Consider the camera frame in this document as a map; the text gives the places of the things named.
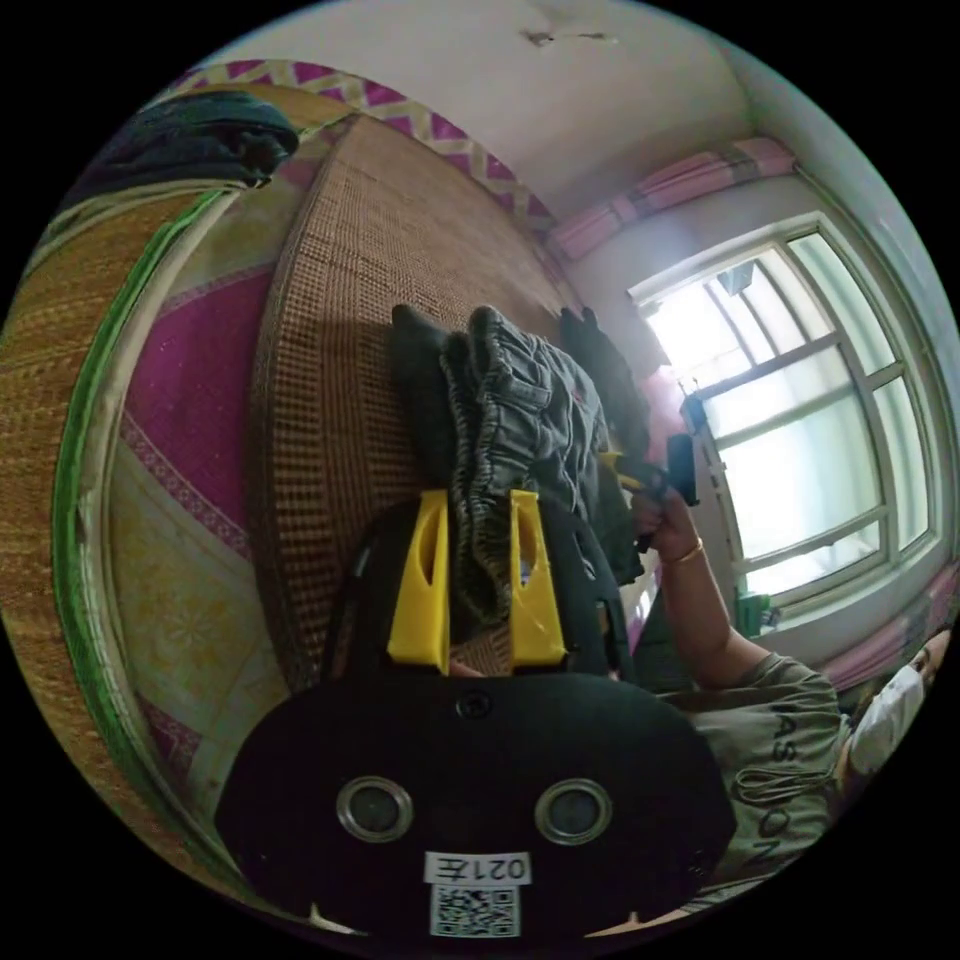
window frame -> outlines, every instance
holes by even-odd
[[[799,322],[799,318],[796,317],[789,301],[783,296],[777,280],[771,276],[768,271],[764,270],[764,275],[768,282],[781,296],[781,300],[787,305],[787,309],[791,315],[793,315],[795,322],[797,322],[797,326],[803,337],[803,344],[784,354],[775,353],[770,360],[756,364],[743,374],[729,378],[720,384],[698,390],[696,394],[701,399],[716,396],[720,393],[727,392],[735,385],[749,383],[767,373],[789,366],[806,356],[812,356],[821,350],[829,349],[831,346],[838,348],[850,372],[852,389],[860,400],[867,421],[870,443],[874,451],[875,462],[879,472],[878,480],[880,483],[882,503],[878,507],[872,508],[854,518],[854,520],[851,520],[849,523],[843,524],[842,527],[837,527],[817,537],[809,538],[803,541],[802,544],[777,551],[777,561],[775,562],[788,559],[790,556],[802,555],[823,545],[824,542],[837,539],[838,534],[853,533],[858,529],[876,522],[879,522],[879,549],[870,556],[853,564],[849,564],[832,574],[828,574],[825,577],[793,590],[778,594],[775,602],[778,607],[786,611],[788,617],[794,614],[803,615],[827,604],[841,601],[854,593],[862,591],[865,586],[876,582],[884,574],[895,572],[905,565],[909,565],[920,555],[927,553],[936,544],[941,542],[944,534],[944,513],[949,514],[952,512],[946,503],[946,494],[948,494],[948,491],[943,489],[937,477],[937,471],[934,468],[935,460],[937,460],[935,453],[942,453],[942,450],[935,451],[932,449],[933,445],[944,442],[941,439],[944,436],[942,432],[943,420],[936,416],[936,414],[942,416],[942,412],[938,409],[942,406],[942,396],[931,397],[925,389],[918,387],[918,384],[923,384],[924,387],[928,385],[928,377],[925,375],[925,372],[921,372],[921,364],[916,362],[915,356],[915,344],[918,335],[917,325],[919,321],[903,297],[902,290],[896,286],[895,281],[893,282],[893,293],[900,309],[893,309],[890,304],[890,298],[885,295],[885,292],[881,289],[881,283],[878,282],[879,277],[882,278],[883,281],[890,283],[893,278],[890,276],[889,271],[875,255],[869,257],[871,261],[874,261],[870,265],[864,262],[864,258],[854,249],[853,244],[851,244],[847,236],[845,236],[844,231],[838,226],[837,221],[841,220],[842,215],[839,210],[836,211],[836,216],[833,218],[828,216],[825,211],[818,210],[814,213],[794,218],[792,221],[786,223],[771,224],[764,230],[755,231],[752,234],[724,244],[722,246],[722,252],[720,248],[706,251],[700,256],[691,258],[656,276],[650,277],[643,283],[627,291],[628,298],[632,301],[634,307],[638,310],[643,310],[648,307],[651,302],[662,300],[682,287],[697,282],[703,283],[710,277],[724,270],[731,269],[743,263],[745,260],[749,260],[751,257],[758,257],[764,251],[772,248],[783,257],[806,294],[811,297],[817,309],[821,311],[822,315],[829,319],[833,327],[833,330],[826,336],[811,340],[804,324]],[[812,233],[819,233],[824,238],[848,270],[858,288],[863,293],[871,310],[874,312],[880,328],[887,338],[893,354],[893,362],[875,371],[873,374],[865,373],[862,364],[856,356],[851,338],[840,323],[836,311],[827,298],[820,294],[817,284],[810,277],[809,272],[799,257],[797,257],[788,246],[791,241],[809,236]],[[722,306],[719,306],[719,309],[727,325],[734,331],[734,335],[741,349],[752,362],[752,355],[741,342],[739,331],[736,330],[732,319],[726,316],[726,311]],[[760,328],[764,332],[764,335],[769,338],[769,334],[763,323],[760,324]],[[921,357],[929,356],[929,348],[925,352],[921,350]],[[903,380],[914,417],[919,427],[924,481],[927,490],[927,529],[914,540],[913,543],[907,546],[899,542],[897,493],[894,483],[890,445],[883,429],[879,407],[874,394],[875,390],[897,378],[902,378]],[[773,555],[765,555],[762,558],[753,558],[752,560],[744,559],[733,498],[722,467],[722,445],[716,443],[712,431],[709,429],[702,432],[701,440],[704,444],[704,455],[713,478],[714,492],[718,497],[723,523],[726,528],[735,580],[742,588],[746,573],[758,569],[761,566],[771,565],[770,558]]]

printed number label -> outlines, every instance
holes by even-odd
[[[427,851],[423,882],[445,887],[522,887],[533,883],[529,853],[433,853]]]

camera lens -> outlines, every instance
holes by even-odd
[[[612,814],[610,797],[599,784],[592,780],[563,780],[543,792],[534,820],[547,840],[576,846],[599,837]]]
[[[337,796],[337,817],[347,833],[367,843],[386,843],[407,832],[413,802],[403,787],[382,777],[351,780]]]
[[[370,833],[386,833],[400,819],[400,805],[380,787],[363,787],[350,801],[350,813]]]

woman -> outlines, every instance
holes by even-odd
[[[654,921],[660,923],[750,889],[815,843],[844,798],[859,793],[899,743],[943,661],[949,635],[934,637],[852,731],[826,677],[733,629],[678,494],[671,491],[661,504],[636,497],[633,513],[637,534],[651,535],[659,555],[676,650],[697,687],[664,699],[710,743],[738,823],[709,882],[683,910]],[[469,675],[459,666],[454,672]],[[628,922],[603,933],[639,926]]]

white wall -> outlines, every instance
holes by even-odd
[[[663,280],[663,272],[683,261],[713,258],[725,248],[743,243],[798,218],[825,212],[838,227],[855,254],[870,264],[862,240],[843,221],[836,209],[800,177],[776,177],[743,184],[691,201],[633,224],[616,237],[568,266],[568,274],[584,302],[594,307],[611,337],[630,358],[635,341],[636,314],[627,291],[645,281]],[[882,290],[892,296],[890,288]],[[733,574],[726,546],[726,532],[716,497],[710,496],[710,479],[698,452],[698,492],[701,506],[697,523],[718,583],[728,603]],[[855,646],[895,617],[931,580],[950,555],[950,544],[940,543],[907,570],[888,574],[871,585],[869,592],[842,604],[797,618],[764,636],[771,650],[789,654],[817,666]]]
[[[716,140],[750,132],[746,99],[700,32],[652,9],[554,0],[349,0],[251,34],[205,63],[303,60],[357,74],[462,127],[562,217]],[[605,30],[617,45],[521,30]]]

